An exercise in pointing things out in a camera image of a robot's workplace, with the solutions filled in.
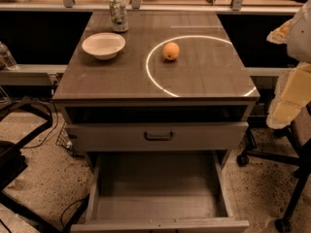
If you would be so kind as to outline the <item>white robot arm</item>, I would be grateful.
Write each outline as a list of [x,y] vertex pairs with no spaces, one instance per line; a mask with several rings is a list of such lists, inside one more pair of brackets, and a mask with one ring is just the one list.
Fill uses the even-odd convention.
[[311,0],[293,18],[271,31],[266,40],[286,44],[288,56],[298,61],[296,67],[279,76],[268,109],[266,124],[282,129],[311,101]]

